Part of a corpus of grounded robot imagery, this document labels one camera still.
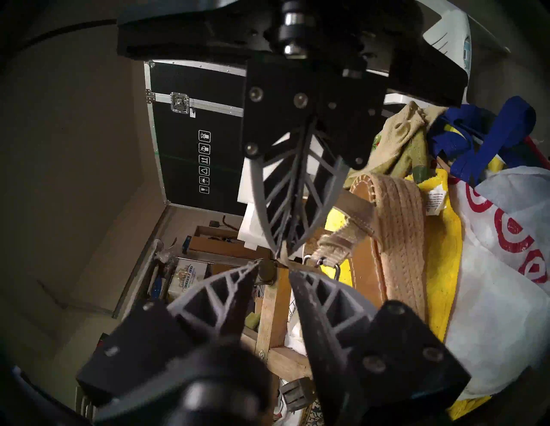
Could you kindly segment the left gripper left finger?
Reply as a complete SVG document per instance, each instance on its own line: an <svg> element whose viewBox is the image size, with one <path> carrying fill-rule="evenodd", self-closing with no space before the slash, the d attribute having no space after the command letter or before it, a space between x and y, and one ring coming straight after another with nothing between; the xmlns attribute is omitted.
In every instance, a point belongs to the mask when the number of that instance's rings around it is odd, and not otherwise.
<svg viewBox="0 0 550 426"><path fill-rule="evenodd" d="M76 376L96 407L120 398L173 358L218 339L239 338L261 260L203 279L170 304L134 308L95 349Z"/></svg>

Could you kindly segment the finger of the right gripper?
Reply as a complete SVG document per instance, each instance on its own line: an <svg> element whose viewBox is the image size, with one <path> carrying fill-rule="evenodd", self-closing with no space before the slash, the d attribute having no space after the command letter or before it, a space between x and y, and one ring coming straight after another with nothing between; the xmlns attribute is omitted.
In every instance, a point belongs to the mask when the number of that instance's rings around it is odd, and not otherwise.
<svg viewBox="0 0 550 426"><path fill-rule="evenodd" d="M350 168L366 165L374 124L387 92L386 78L360 73L296 72L292 94L301 111L290 130L296 142L288 195L288 254L293 254L326 219Z"/></svg>
<svg viewBox="0 0 550 426"><path fill-rule="evenodd" d="M258 220L274 254L294 254L303 244L301 202L315 124L311 89L304 70L247 62L241 142Z"/></svg>

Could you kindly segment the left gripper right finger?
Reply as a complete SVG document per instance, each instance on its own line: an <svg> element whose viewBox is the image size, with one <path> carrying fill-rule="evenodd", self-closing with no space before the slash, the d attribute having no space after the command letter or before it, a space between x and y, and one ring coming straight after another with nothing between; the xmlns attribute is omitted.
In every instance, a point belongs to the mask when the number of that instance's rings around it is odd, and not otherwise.
<svg viewBox="0 0 550 426"><path fill-rule="evenodd" d="M406 304L290 271L324 425L452 425L470 374Z"/></svg>

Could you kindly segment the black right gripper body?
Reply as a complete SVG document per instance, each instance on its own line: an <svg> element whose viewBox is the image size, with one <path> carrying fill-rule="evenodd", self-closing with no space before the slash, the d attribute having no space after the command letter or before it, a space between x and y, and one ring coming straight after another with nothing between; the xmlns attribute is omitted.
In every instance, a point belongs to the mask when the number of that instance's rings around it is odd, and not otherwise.
<svg viewBox="0 0 550 426"><path fill-rule="evenodd" d="M372 60L390 90L447 107L468 85L424 39L418 1L150 1L123 11L117 27L117 52L133 60L256 61L352 77Z"/></svg>

